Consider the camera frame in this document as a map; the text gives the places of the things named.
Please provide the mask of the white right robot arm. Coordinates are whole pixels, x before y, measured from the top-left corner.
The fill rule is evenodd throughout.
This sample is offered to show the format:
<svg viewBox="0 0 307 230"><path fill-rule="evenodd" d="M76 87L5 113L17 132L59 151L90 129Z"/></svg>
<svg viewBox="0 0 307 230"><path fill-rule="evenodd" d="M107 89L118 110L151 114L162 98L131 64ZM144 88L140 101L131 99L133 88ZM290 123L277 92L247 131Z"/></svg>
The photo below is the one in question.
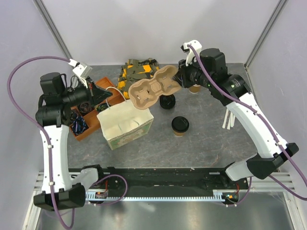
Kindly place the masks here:
<svg viewBox="0 0 307 230"><path fill-rule="evenodd" d="M188 55L178 63L177 82L184 88L207 88L241 123L257 149L254 156L225 167L219 180L222 187L232 188L245 177L265 179L299 151L271 126L244 79L228 73L223 52L217 48L197 52L192 45L182 50Z"/></svg>

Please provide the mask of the brown pulp cup carrier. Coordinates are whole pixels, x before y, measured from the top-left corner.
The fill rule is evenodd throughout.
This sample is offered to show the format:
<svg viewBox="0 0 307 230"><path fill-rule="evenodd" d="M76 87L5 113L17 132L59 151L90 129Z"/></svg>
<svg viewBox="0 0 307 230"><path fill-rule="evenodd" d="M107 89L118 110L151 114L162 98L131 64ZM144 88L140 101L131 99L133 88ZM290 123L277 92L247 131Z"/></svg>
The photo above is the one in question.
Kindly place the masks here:
<svg viewBox="0 0 307 230"><path fill-rule="evenodd" d="M142 79L132 84L128 95L134 107L148 109L161 95L169 96L181 90L181 85L173 80L177 72L177 67L167 65L159 69L151 79Z"/></svg>

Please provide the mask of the green patterned paper bag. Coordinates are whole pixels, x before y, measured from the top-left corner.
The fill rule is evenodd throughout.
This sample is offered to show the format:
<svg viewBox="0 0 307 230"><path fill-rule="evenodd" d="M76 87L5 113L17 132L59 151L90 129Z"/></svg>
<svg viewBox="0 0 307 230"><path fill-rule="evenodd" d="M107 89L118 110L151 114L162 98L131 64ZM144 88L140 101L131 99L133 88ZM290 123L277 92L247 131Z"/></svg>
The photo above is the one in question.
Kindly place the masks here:
<svg viewBox="0 0 307 230"><path fill-rule="evenodd" d="M149 109L139 110L131 100L115 105L106 101L107 109L97 115L104 138L111 150L115 150L147 134L154 116Z"/></svg>

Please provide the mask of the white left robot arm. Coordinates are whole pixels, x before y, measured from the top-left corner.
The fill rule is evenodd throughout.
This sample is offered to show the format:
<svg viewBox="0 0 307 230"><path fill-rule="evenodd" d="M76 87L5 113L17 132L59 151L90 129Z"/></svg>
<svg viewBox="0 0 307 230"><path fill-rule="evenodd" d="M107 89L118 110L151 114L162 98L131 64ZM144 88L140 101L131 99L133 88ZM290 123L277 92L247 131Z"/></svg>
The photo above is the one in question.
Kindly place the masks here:
<svg viewBox="0 0 307 230"><path fill-rule="evenodd" d="M83 207L86 191L105 184L99 164L84 166L71 179L68 169L67 139L71 108L84 102L95 106L112 96L112 92L95 85L90 77L77 87L65 87L62 74L52 72L40 78L43 94L39 98L35 119L39 124L44 150L42 193L35 195L34 205L48 211Z"/></svg>

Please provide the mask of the brown paper coffee cup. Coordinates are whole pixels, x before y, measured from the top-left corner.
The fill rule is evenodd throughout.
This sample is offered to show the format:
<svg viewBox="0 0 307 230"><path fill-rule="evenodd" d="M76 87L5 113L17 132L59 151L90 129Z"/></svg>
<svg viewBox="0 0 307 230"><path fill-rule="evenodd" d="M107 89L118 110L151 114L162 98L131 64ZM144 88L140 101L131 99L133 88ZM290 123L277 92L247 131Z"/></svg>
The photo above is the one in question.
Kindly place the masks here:
<svg viewBox="0 0 307 230"><path fill-rule="evenodd" d="M181 129L173 129L174 135L176 137L184 136L187 131L188 131L188 129L183 129L183 130L181 130Z"/></svg>

